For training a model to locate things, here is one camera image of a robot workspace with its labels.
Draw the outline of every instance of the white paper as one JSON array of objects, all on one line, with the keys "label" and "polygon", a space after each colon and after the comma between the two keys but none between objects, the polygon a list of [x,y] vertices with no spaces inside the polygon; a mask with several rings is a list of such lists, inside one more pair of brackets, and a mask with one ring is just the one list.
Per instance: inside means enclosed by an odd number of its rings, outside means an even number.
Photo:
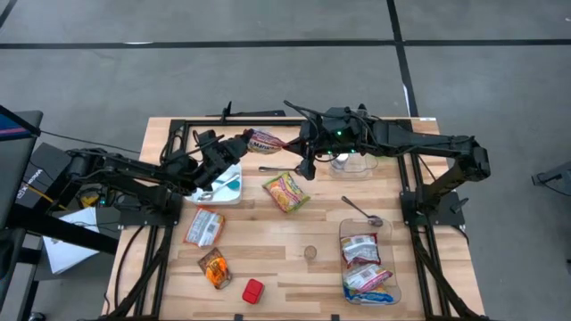
[{"label": "white paper", "polygon": [[[79,210],[75,213],[61,217],[60,220],[77,224],[79,226],[85,226],[84,228],[99,233],[99,228],[95,226],[97,224],[95,208]],[[51,237],[43,236],[43,238],[47,257],[50,260],[50,267],[54,274],[60,274],[68,268],[75,266],[82,260],[98,253],[98,251],[65,243]]]}]

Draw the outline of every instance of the yellow snack bag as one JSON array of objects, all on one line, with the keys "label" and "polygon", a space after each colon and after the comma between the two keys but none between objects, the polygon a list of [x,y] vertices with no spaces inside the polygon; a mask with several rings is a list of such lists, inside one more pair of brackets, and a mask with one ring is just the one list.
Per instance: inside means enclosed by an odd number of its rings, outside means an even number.
[{"label": "yellow snack bag", "polygon": [[299,209],[310,200],[310,197],[297,186],[289,172],[271,179],[263,187],[285,213]]}]

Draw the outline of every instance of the small cup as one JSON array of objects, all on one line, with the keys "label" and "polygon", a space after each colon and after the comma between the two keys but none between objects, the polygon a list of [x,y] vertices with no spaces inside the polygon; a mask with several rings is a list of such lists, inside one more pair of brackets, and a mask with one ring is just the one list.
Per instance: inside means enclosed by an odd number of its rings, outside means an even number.
[{"label": "small cup", "polygon": [[318,255],[318,249],[315,248],[315,246],[310,245],[308,247],[305,248],[305,251],[303,251],[303,257],[306,260],[312,260],[315,259],[315,257]]}]

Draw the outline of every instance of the red block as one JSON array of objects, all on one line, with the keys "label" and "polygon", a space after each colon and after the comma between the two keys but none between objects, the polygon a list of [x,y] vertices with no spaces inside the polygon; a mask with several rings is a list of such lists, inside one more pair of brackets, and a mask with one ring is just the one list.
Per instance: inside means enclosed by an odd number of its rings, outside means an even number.
[{"label": "red block", "polygon": [[242,300],[250,304],[256,304],[260,301],[260,297],[263,292],[264,284],[260,281],[250,279],[244,289],[244,293],[242,293]]}]

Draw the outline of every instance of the plastic container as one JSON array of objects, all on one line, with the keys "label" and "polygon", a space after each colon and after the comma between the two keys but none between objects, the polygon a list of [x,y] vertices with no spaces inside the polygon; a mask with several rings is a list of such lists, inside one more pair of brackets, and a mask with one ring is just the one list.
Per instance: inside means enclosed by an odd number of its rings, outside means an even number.
[{"label": "plastic container", "polygon": [[[401,288],[397,283],[397,273],[396,268],[394,266],[394,256],[393,256],[393,246],[391,244],[391,239],[393,235],[393,226],[391,222],[383,219],[382,226],[371,226],[368,223],[366,218],[348,218],[341,222],[339,226],[339,239],[345,236],[352,236],[352,235],[364,235],[364,234],[377,234],[377,248],[378,254],[381,258],[381,265],[393,272],[393,276],[389,277],[386,281],[383,282],[383,287],[385,290],[393,296],[392,302],[361,302],[358,300],[348,300],[348,302],[352,304],[359,304],[359,305],[366,305],[366,306],[384,306],[384,305],[392,305],[396,304],[401,300]],[[343,278],[343,274],[347,271],[347,263],[343,259],[343,254],[340,252],[339,255],[341,256],[341,275]]]},{"label": "plastic container", "polygon": [[343,180],[364,180],[373,177],[373,169],[378,159],[371,155],[358,153],[341,154],[331,161],[329,176]]},{"label": "plastic container", "polygon": [[196,205],[234,205],[238,204],[242,200],[242,166],[240,164],[230,166],[222,175],[217,178],[217,181],[212,183],[212,191],[215,190],[220,184],[227,181],[235,173],[240,174],[238,182],[240,182],[240,188],[236,191],[225,186],[222,190],[216,192],[214,197],[210,201],[199,201],[200,195],[203,194],[201,188],[196,189],[192,195],[187,196],[188,201],[193,202]]}]

